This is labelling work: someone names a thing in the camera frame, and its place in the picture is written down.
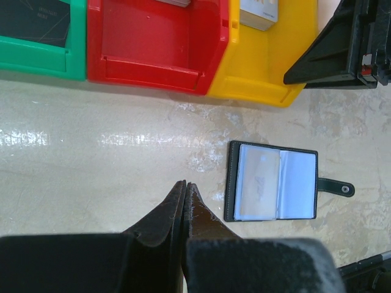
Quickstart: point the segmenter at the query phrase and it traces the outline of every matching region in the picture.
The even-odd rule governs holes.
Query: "plastic bin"
[[[228,0],[89,0],[88,79],[206,95],[228,44]]]
[[[86,79],[86,0],[70,4],[70,27],[65,47],[0,36],[0,69],[60,78]]]
[[[285,85],[285,72],[318,34],[317,0],[279,0],[279,19],[263,32],[239,24],[230,3],[230,41],[208,95],[289,106],[304,84]]]

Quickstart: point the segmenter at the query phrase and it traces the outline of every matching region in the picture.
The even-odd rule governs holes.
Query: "red plastic bin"
[[[228,44],[228,0],[89,0],[88,80],[206,95]]]

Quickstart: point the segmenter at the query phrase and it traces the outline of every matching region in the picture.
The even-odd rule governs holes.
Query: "wallet strap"
[[[318,191],[352,197],[355,193],[353,184],[327,178],[318,178]]]

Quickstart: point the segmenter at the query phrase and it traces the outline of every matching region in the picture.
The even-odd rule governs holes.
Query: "black leather cover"
[[[265,145],[262,143],[250,143],[232,140],[230,142],[229,154],[228,154],[228,168],[227,168],[227,184],[225,187],[225,203],[224,203],[224,220],[226,222],[241,222],[235,220],[233,217],[235,209],[235,197],[236,197],[236,180],[238,177],[238,165],[239,165],[239,151],[241,145],[253,145],[265,148],[275,148],[285,151],[297,151],[300,153],[314,154],[316,157],[315,167],[315,206],[314,206],[314,218],[316,218],[316,206],[318,199],[318,192],[325,191],[332,194],[341,195],[344,197],[352,197],[354,195],[354,186],[351,183],[345,183],[342,181],[336,181],[333,179],[318,178],[318,152],[311,150],[302,150],[299,148],[286,148],[275,145]]]

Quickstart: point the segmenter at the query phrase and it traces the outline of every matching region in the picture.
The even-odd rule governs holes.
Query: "green plastic bin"
[[[65,47],[0,36],[0,69],[67,79],[86,79],[86,0],[70,4],[70,27]]]

